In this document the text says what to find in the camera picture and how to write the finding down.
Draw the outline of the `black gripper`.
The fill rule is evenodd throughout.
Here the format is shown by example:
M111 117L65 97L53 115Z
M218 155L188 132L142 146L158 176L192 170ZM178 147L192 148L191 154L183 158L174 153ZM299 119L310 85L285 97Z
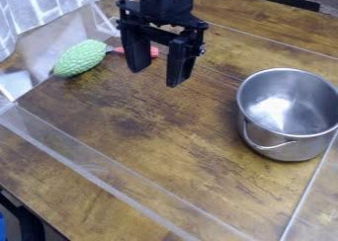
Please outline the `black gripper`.
M208 25L191 13L194 0L119 0L116 6L131 71L138 73L151 65L151 41L168 45L167 85L175 87L190 78L195 58L206 51Z

